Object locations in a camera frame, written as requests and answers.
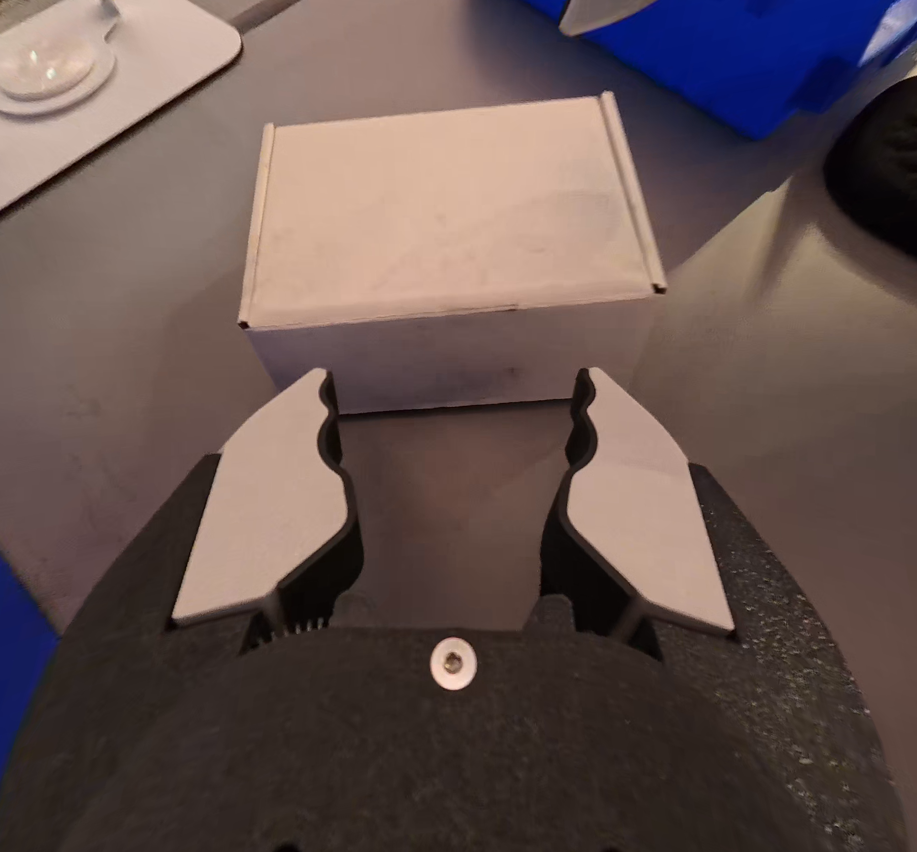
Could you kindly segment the white stand base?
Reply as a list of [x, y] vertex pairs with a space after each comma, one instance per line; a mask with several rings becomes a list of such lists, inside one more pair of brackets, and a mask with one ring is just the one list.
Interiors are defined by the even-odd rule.
[[1, 37], [1, 209], [236, 60], [189, 0], [59, 0]]

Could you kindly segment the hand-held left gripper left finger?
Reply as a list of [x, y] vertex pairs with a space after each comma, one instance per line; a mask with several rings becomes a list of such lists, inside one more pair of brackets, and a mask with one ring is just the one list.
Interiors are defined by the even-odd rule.
[[225, 442], [171, 619], [261, 615], [270, 631], [329, 623], [361, 575], [356, 494], [334, 378], [315, 368]]

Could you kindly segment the white cardboard box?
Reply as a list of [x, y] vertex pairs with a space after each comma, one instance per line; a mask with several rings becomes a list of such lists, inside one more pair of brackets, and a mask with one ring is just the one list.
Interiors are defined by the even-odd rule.
[[237, 322], [344, 414], [632, 386], [668, 288], [614, 94], [263, 129]]

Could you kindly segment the black oval cushion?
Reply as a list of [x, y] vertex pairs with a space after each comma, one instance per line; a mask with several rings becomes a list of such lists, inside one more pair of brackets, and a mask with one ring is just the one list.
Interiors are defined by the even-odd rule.
[[822, 165], [828, 196], [860, 229], [916, 256], [916, 77], [868, 103]]

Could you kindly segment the blue clothing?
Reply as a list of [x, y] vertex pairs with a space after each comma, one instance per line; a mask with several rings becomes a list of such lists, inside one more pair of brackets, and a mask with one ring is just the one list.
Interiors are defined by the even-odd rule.
[[1, 558], [1, 771], [58, 634], [5, 558]]

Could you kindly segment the blue plastic bin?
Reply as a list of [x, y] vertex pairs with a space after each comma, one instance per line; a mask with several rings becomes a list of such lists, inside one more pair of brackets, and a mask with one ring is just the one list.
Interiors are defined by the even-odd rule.
[[[567, 0], [522, 0], [557, 27]], [[656, 0], [577, 36], [751, 139], [915, 42], [915, 0]]]

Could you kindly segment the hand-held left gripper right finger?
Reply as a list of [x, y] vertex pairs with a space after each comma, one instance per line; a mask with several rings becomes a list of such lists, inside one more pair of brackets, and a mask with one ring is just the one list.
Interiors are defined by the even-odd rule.
[[730, 637], [736, 623], [688, 458], [598, 367], [579, 370], [567, 470], [548, 511], [540, 594], [579, 633], [633, 637], [648, 622]]

